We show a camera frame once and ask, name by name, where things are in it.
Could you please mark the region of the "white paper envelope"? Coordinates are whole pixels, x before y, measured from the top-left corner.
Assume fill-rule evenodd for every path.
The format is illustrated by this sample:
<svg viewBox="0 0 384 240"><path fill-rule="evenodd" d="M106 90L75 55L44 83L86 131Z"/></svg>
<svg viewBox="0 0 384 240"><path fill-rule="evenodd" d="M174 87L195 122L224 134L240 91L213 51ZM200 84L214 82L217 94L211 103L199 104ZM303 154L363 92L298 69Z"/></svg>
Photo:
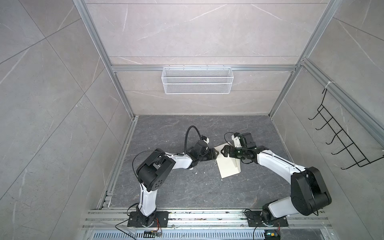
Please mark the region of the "white paper envelope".
<svg viewBox="0 0 384 240"><path fill-rule="evenodd" d="M225 144L215 147L215 150L219 152L216 161L222 179L239 174L241 172L241 162L239 159L225 157L221 153L221 150L224 148L224 146Z"/></svg>

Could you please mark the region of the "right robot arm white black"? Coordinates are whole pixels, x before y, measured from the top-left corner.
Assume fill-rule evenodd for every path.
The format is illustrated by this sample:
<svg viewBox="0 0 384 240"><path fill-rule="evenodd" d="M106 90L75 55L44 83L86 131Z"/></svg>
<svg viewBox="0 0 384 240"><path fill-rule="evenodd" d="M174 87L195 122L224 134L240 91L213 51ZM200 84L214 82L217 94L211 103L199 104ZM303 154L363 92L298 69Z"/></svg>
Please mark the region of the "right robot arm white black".
<svg viewBox="0 0 384 240"><path fill-rule="evenodd" d="M321 172L315 167L294 164L273 153L264 146L257 146L251 133L234 133L233 145L221 148L224 157L237 160L250 160L286 180L291 186L291 194L263 206L263 224L271 226L278 219L289 215L309 216L332 203L332 197Z"/></svg>

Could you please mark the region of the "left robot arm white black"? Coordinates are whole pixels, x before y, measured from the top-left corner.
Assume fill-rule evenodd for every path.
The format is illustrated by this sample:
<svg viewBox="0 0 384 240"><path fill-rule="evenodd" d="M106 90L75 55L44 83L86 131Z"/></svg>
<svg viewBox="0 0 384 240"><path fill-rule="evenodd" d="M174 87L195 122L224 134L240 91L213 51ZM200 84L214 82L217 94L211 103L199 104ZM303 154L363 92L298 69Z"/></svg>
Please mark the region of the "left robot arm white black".
<svg viewBox="0 0 384 240"><path fill-rule="evenodd" d="M199 140L183 153L171 154L155 149L136 170L140 183L140 201L137 214L141 224L150 226L156 218L157 191L172 170L192 169L199 162L216 160L219 152L210 148L206 140Z"/></svg>

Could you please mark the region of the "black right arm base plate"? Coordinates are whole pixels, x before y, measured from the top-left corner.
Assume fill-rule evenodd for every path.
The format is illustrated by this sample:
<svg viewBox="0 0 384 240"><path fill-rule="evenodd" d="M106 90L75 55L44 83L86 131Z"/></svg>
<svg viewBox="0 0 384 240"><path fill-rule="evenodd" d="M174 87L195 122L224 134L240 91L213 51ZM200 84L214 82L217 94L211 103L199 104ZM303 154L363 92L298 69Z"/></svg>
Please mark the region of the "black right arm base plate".
<svg viewBox="0 0 384 240"><path fill-rule="evenodd" d="M275 218L266 210L252 211L250 209L244 210L244 215L248 222L249 227L288 227L286 217Z"/></svg>

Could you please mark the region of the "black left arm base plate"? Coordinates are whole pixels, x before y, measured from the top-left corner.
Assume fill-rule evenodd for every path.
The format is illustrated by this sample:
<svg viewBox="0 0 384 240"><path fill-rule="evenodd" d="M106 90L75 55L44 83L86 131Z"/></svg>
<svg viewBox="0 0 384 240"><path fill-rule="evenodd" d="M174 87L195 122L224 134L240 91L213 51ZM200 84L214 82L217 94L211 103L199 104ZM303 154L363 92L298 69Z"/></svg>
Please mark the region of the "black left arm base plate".
<svg viewBox="0 0 384 240"><path fill-rule="evenodd" d="M127 227L136 228L166 228L169 221L169 213L166 211L154 211L148 217L144 216L140 211L131 212L128 218Z"/></svg>

